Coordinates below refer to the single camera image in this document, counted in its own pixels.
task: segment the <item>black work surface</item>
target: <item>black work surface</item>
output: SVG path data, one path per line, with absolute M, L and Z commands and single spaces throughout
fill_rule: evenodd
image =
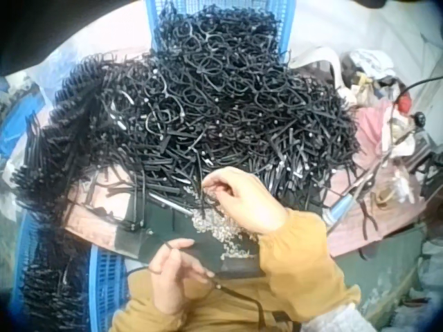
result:
M 141 203 L 142 200 L 139 199 L 136 220 L 143 218 Z M 320 213 L 320 209 L 315 205 L 310 205 L 309 210 Z M 134 197 L 129 200 L 126 219 L 134 219 Z M 119 228 L 114 244 L 116 250 L 131 253 L 138 257 L 139 261 L 148 264 L 164 241 L 178 238 L 194 239 L 195 244 L 184 251 L 200 260 L 206 268 L 217 273 L 219 278 L 241 279 L 263 275 L 260 270 L 258 245 L 247 235 L 243 236 L 243 240 L 237 239 L 234 242 L 240 244 L 241 249 L 249 250 L 251 255 L 255 255 L 254 257 L 221 260 L 220 257 L 225 252 L 223 244 L 216 240 L 211 232 L 198 233 L 192 224 L 191 217 L 168 207 L 148 202 L 145 204 L 145 225 L 146 228 L 139 232 L 128 232 Z

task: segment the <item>blue plastic basket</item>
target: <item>blue plastic basket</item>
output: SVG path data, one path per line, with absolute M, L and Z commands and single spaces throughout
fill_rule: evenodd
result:
M 9 311 L 18 321 L 23 322 L 26 315 L 23 312 L 23 293 L 21 288 L 24 285 L 24 275 L 26 267 L 34 259 L 35 249 L 38 244 L 39 224 L 32 216 L 25 212 L 20 225 L 17 248 L 15 250 L 14 286 L 12 287 Z
M 150 22 L 151 33 L 159 23 L 159 14 L 166 2 L 170 0 L 145 0 L 147 17 Z M 205 6 L 216 5 L 220 8 L 254 8 L 272 12 L 279 20 L 278 29 L 279 49 L 285 52 L 291 36 L 293 15 L 296 10 L 296 0 L 173 0 L 175 8 L 181 14 L 193 14 Z
M 108 332 L 114 313 L 128 297 L 124 257 L 92 246 L 89 262 L 91 332 Z

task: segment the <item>person's right hand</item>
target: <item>person's right hand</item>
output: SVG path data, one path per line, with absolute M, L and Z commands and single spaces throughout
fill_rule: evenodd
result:
M 287 211 L 266 190 L 260 180 L 234 167 L 210 173 L 202 182 L 205 192 L 214 196 L 223 211 L 251 232 L 266 234 L 280 228 Z

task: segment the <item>red object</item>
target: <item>red object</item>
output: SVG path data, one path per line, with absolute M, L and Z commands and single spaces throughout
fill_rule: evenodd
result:
M 400 97 L 399 100 L 399 112 L 405 116 L 409 114 L 410 108 L 413 105 L 413 101 L 411 100 L 409 93 Z

